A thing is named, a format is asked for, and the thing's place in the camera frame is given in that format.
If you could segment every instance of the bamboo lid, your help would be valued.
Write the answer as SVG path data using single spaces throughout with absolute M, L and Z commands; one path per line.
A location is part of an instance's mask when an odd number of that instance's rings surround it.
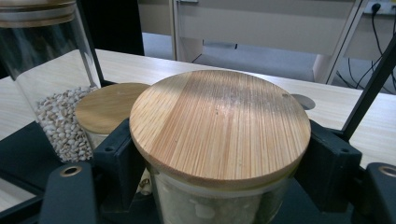
M 25 28 L 74 19 L 76 0 L 1 0 L 0 27 Z
M 299 103 L 263 79 L 195 71 L 163 79 L 136 100 L 134 143 L 160 172 L 193 185 L 241 189 L 291 174 L 310 124 Z
M 78 102 L 78 124 L 91 133 L 110 134 L 128 119 L 132 105 L 149 85 L 121 83 L 103 87 Z

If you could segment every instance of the white beans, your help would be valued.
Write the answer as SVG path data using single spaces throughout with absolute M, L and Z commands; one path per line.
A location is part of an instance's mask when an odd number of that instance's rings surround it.
M 53 94 L 37 104 L 38 123 L 62 161 L 85 161 L 92 157 L 87 137 L 78 125 L 77 103 L 96 88 L 80 87 Z

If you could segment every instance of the power outlet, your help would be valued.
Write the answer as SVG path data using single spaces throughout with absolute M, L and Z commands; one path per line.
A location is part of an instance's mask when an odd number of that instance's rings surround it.
M 390 0 L 390 1 L 370 1 L 367 3 L 366 8 L 364 9 L 364 13 L 366 14 L 372 14 L 372 6 L 374 4 L 380 4 L 381 8 L 378 10 L 376 13 L 377 15 L 391 15 L 394 16 L 396 13 L 396 0 Z

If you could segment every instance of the lid grain texture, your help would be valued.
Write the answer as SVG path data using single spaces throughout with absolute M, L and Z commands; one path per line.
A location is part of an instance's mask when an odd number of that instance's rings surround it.
M 129 118 L 132 105 L 149 85 L 121 83 L 93 91 L 78 102 L 76 118 L 91 133 L 110 134 Z
M 160 172 L 211 188 L 251 188 L 289 175 L 308 145 L 298 102 L 263 79 L 195 71 L 145 90 L 131 111 L 132 138 Z

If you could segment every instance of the screw hole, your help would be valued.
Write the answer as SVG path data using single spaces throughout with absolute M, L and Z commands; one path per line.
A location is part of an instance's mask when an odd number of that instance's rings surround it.
M 81 172 L 81 170 L 82 170 L 81 166 L 70 166 L 70 167 L 64 168 L 61 171 L 61 176 L 68 177 L 71 175 L 76 175 L 79 172 Z
M 105 148 L 105 152 L 112 152 L 112 151 L 114 151 L 114 147 Z
M 396 177 L 396 169 L 393 167 L 381 166 L 378 169 L 384 175 L 390 175 L 390 176 Z

